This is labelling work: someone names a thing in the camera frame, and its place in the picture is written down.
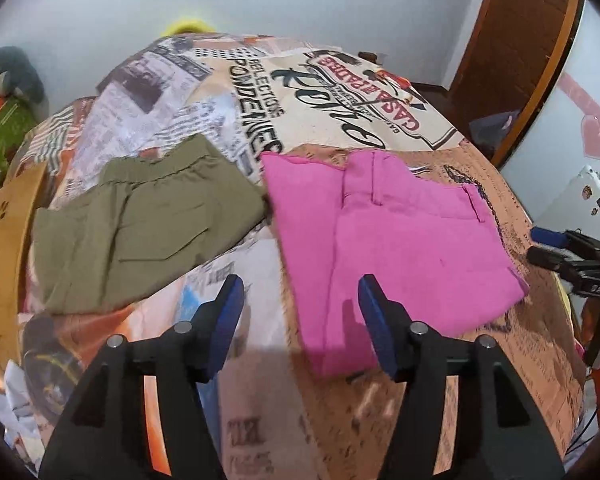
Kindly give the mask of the person right hand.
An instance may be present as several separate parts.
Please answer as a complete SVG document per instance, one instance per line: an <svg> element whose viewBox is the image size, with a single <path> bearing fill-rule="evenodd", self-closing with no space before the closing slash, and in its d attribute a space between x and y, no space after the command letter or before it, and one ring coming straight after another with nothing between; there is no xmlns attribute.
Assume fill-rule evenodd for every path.
<svg viewBox="0 0 600 480"><path fill-rule="evenodd" d="M600 300L588 298L582 310L582 341L587 349L594 337L597 322L600 320Z"/></svg>

